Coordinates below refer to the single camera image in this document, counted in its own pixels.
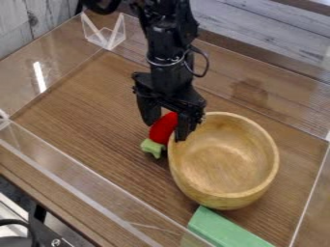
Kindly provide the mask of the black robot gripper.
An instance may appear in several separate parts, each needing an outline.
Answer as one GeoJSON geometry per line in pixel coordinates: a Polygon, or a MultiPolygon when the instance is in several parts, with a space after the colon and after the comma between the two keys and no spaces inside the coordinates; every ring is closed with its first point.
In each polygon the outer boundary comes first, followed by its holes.
{"type": "Polygon", "coordinates": [[[132,91],[143,122],[151,126],[165,108],[177,114],[175,141],[184,141],[201,122],[205,99],[193,88],[195,74],[192,61],[183,61],[172,66],[151,66],[149,72],[132,74],[132,91]]]}

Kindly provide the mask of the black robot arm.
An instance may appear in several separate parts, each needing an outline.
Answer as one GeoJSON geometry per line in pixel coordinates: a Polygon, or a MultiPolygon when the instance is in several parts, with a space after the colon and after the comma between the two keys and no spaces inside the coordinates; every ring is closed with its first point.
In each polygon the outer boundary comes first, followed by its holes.
{"type": "Polygon", "coordinates": [[[167,109],[177,114],[175,139],[183,141],[201,122],[205,100],[192,81],[195,56],[204,52],[193,46],[199,35],[189,0],[141,0],[132,3],[147,40],[147,72],[132,75],[132,91],[143,122],[153,124],[167,109]]]}

